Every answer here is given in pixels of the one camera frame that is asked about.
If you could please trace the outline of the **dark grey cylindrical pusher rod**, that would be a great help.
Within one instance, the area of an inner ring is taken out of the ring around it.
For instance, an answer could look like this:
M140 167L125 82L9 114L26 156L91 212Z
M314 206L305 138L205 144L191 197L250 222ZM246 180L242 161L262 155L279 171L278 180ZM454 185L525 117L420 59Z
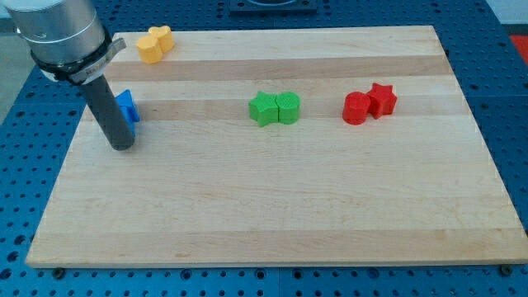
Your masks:
M133 132L106 78L101 75L78 88L110 146L117 151L130 148L134 144Z

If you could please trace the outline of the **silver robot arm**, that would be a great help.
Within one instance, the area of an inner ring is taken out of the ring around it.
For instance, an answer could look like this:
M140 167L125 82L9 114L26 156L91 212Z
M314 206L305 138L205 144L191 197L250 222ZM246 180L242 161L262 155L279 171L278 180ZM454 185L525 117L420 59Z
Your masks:
M113 40L89 0L2 0L29 45L32 59L50 80L80 90L110 146L122 151L135 141L133 125L104 76L126 43Z

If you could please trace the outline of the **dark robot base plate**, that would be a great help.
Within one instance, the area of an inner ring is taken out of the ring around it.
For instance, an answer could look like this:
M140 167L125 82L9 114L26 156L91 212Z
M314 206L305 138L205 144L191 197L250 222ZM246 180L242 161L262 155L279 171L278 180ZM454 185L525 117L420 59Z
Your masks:
M231 13L316 12L319 0L228 0Z

